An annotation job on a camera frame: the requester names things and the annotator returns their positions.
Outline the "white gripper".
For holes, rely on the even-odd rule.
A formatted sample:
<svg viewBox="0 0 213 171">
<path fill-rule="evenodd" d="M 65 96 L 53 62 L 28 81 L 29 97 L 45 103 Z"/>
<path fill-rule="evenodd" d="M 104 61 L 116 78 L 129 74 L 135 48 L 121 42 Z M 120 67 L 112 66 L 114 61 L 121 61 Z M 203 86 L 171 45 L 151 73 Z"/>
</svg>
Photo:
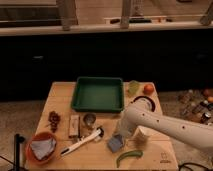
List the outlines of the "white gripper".
<svg viewBox="0 0 213 171">
<path fill-rule="evenodd" d="M 131 123 L 127 118 L 122 117 L 118 120 L 115 134 L 121 135 L 124 139 L 131 138 L 135 133 L 135 124 Z"/>
</svg>

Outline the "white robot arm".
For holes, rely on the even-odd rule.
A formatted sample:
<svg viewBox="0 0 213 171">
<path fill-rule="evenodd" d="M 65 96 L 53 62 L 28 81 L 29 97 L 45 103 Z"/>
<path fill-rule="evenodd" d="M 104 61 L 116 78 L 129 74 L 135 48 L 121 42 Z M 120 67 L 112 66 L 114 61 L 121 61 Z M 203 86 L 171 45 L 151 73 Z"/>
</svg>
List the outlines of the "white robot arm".
<svg viewBox="0 0 213 171">
<path fill-rule="evenodd" d="M 213 156 L 213 126 L 157 114 L 142 99 L 124 109 L 117 132 L 129 138 L 138 126 L 154 129 Z"/>
</svg>

